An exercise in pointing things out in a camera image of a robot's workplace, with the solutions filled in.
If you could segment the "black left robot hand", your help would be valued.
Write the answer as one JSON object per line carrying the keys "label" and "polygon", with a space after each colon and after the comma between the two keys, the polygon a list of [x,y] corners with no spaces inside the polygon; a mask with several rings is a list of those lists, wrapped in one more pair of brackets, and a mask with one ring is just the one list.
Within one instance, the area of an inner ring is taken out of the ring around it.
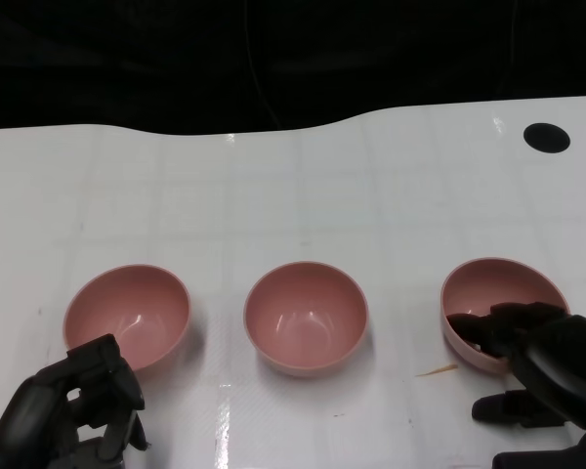
{"label": "black left robot hand", "polygon": [[0,468],[123,468],[148,443],[141,386],[111,334],[24,380],[0,418]]}

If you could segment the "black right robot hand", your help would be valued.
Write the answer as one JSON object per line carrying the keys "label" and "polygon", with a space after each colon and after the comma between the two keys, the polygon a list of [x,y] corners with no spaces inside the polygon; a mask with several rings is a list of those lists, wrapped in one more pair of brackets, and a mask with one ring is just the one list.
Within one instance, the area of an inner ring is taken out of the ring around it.
{"label": "black right robot hand", "polygon": [[504,359],[522,390],[481,398],[472,417],[525,428],[571,422],[586,430],[586,318],[534,302],[501,303],[483,317],[448,317],[458,336],[496,359]]}

